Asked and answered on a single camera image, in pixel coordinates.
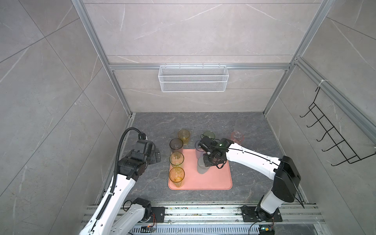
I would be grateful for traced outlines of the teal dimpled cup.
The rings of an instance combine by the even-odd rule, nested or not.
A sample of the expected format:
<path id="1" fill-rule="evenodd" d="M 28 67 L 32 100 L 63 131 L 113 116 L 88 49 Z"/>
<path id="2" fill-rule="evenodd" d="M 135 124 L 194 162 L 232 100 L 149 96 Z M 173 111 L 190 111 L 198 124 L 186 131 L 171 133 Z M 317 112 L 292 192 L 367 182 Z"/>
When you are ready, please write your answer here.
<path id="1" fill-rule="evenodd" d="M 209 166 L 205 166 L 203 156 L 198 159 L 197 162 L 197 172 L 199 174 L 205 174 L 210 169 Z"/>

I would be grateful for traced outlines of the short green glass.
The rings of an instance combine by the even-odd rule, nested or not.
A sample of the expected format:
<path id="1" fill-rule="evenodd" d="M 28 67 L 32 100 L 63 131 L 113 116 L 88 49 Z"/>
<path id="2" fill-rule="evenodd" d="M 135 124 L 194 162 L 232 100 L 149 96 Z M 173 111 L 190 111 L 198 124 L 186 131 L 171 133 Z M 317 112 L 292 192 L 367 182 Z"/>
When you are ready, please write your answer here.
<path id="1" fill-rule="evenodd" d="M 215 139 L 215 133 L 214 132 L 212 132 L 212 131 L 205 131 L 204 133 L 203 133 L 203 136 L 206 136 L 206 137 L 208 137 L 208 138 L 210 138 L 210 139 Z"/>

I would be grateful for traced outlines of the pink plastic tray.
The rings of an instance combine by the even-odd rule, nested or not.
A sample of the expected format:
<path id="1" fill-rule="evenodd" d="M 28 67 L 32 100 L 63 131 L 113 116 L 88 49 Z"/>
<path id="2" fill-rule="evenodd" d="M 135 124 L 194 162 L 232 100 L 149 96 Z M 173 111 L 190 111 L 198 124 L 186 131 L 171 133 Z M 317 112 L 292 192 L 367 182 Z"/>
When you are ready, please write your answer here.
<path id="1" fill-rule="evenodd" d="M 197 171 L 197 158 L 195 149 L 184 149 L 185 157 L 183 170 L 185 177 L 182 186 L 176 186 L 171 180 L 168 181 L 168 187 L 171 190 L 229 190 L 233 186 L 230 165 L 226 164 L 223 168 L 218 169 L 212 166 L 204 174 Z"/>

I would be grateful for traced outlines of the dark grey tall glass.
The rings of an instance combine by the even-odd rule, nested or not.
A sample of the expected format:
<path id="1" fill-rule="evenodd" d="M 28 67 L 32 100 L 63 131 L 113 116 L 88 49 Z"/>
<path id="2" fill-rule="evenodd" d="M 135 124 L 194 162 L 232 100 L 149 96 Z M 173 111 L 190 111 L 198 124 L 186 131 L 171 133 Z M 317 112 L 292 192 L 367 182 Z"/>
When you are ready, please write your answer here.
<path id="1" fill-rule="evenodd" d="M 174 138 L 170 141 L 169 147 L 172 153 L 183 153 L 184 143 L 180 138 Z"/>

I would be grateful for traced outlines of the light green tall glass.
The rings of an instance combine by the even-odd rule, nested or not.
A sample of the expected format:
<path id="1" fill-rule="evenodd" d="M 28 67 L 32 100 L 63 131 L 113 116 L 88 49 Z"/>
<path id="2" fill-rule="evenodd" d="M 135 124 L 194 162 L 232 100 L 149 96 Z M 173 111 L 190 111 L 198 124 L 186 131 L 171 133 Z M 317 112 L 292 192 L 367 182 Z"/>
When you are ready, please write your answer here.
<path id="1" fill-rule="evenodd" d="M 181 152 L 174 152 L 169 157 L 169 162 L 170 162 L 171 167 L 183 168 L 184 160 L 185 160 L 185 157 Z"/>

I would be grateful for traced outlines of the short yellow glass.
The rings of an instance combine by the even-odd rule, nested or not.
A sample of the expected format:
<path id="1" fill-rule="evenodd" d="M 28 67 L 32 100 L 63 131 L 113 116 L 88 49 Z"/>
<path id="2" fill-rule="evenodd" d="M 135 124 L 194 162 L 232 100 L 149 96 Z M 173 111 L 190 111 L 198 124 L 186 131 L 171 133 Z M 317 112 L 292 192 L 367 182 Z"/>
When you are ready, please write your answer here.
<path id="1" fill-rule="evenodd" d="M 182 129 L 178 132 L 178 138 L 183 141 L 184 145 L 188 145 L 188 143 L 190 142 L 191 133 L 189 130 Z"/>

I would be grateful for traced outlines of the tall yellow glass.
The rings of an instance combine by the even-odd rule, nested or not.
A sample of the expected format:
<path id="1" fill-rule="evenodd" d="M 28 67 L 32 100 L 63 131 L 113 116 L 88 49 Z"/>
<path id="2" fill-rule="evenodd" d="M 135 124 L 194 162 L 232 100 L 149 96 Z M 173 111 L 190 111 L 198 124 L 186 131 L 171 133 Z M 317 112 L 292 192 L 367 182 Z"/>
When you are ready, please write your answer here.
<path id="1" fill-rule="evenodd" d="M 185 171 L 181 167 L 173 167 L 169 172 L 169 179 L 174 186 L 180 188 L 183 186 Z"/>

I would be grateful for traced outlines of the tall blue glass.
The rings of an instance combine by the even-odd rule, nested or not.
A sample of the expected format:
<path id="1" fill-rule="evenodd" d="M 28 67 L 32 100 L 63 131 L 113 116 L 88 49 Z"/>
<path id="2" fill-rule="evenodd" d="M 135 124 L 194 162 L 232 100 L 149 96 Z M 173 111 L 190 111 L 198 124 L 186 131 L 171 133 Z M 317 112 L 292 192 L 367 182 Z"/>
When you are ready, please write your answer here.
<path id="1" fill-rule="evenodd" d="M 205 151 L 199 146 L 199 142 L 200 141 L 197 141 L 195 143 L 195 155 L 196 155 L 197 159 L 200 159 L 203 156 L 203 154 L 205 153 Z"/>

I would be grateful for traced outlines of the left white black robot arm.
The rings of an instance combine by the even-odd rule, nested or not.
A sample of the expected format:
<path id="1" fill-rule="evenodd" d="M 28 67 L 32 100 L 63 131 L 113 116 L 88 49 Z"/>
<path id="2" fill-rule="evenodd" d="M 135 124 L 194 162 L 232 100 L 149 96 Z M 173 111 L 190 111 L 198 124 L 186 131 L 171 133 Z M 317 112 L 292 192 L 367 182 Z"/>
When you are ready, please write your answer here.
<path id="1" fill-rule="evenodd" d="M 120 158 L 125 136 L 129 131 L 138 133 L 135 148 Z M 160 151 L 146 134 L 135 127 L 127 128 L 117 147 L 114 174 L 105 197 L 89 222 L 80 231 L 81 235 L 127 235 L 139 222 L 147 222 L 152 216 L 151 202 L 137 198 L 131 202 L 125 214 L 116 220 L 127 195 L 150 164 L 161 161 Z"/>

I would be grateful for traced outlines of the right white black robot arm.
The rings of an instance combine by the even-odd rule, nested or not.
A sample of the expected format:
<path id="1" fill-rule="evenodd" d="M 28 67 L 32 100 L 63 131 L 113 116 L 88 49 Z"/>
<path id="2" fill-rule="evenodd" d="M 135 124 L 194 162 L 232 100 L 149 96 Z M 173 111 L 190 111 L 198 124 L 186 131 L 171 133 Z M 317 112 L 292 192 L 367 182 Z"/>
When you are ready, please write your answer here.
<path id="1" fill-rule="evenodd" d="M 204 136 L 198 146 L 204 150 L 203 162 L 206 167 L 215 166 L 221 169 L 228 161 L 235 162 L 256 170 L 273 181 L 272 188 L 255 208 L 259 220 L 271 219 L 280 205 L 292 203 L 299 196 L 297 191 L 301 176 L 293 160 L 288 156 L 270 157 L 246 149 L 225 138 L 217 142 Z"/>

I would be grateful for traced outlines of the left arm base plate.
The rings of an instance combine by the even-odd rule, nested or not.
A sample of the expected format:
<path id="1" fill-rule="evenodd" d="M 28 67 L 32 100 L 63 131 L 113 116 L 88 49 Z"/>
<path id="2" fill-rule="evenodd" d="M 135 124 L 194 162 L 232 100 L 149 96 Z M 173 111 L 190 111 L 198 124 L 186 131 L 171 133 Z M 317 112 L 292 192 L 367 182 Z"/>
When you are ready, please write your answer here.
<path id="1" fill-rule="evenodd" d="M 165 219 L 165 207 L 151 207 L 146 209 L 146 223 L 163 223 Z"/>

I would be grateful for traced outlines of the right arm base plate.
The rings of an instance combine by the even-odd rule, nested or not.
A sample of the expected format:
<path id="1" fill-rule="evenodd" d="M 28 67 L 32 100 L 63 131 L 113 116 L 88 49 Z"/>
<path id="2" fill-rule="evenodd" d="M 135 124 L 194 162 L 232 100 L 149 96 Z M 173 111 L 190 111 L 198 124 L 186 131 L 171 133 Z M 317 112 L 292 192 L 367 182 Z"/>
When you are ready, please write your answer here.
<path id="1" fill-rule="evenodd" d="M 258 222 L 258 221 L 266 221 L 266 222 L 282 222 L 282 216 L 277 209 L 273 214 L 268 214 L 262 210 L 258 211 L 254 206 L 241 206 L 241 215 L 244 222 Z"/>

